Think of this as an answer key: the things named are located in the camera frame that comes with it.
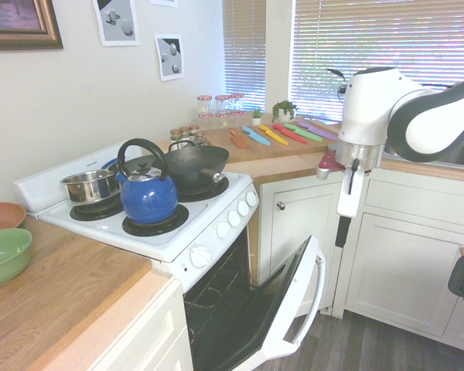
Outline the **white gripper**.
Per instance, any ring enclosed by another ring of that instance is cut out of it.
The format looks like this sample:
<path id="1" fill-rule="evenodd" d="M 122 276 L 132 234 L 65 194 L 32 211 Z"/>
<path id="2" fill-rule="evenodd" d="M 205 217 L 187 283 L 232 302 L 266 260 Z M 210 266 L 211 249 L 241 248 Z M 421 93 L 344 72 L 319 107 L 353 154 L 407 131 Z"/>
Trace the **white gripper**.
<path id="1" fill-rule="evenodd" d="M 364 170 L 346 168 L 341 183 L 337 212 L 340 214 L 335 246 L 343 248 L 350 228 L 350 217 L 357 215 L 363 190 Z"/>

